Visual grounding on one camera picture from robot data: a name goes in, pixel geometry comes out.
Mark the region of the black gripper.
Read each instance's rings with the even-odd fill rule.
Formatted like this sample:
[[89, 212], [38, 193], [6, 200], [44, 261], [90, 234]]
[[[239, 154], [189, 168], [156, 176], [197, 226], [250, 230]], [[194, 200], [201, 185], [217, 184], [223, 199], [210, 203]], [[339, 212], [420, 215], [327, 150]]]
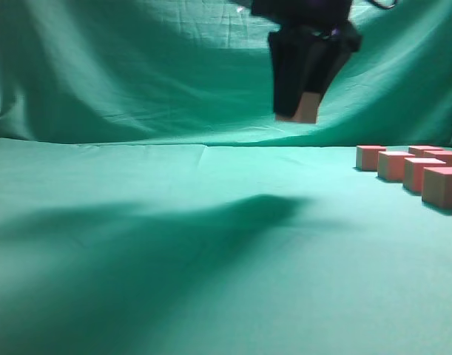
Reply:
[[273, 72], [273, 112], [293, 115], [304, 92], [318, 94], [321, 102], [352, 52], [358, 52], [362, 36], [348, 20], [352, 1], [236, 1], [253, 16], [266, 18], [282, 27], [307, 26], [332, 34], [349, 36], [326, 40], [311, 53], [314, 43], [310, 29], [281, 29], [269, 33], [268, 43]]

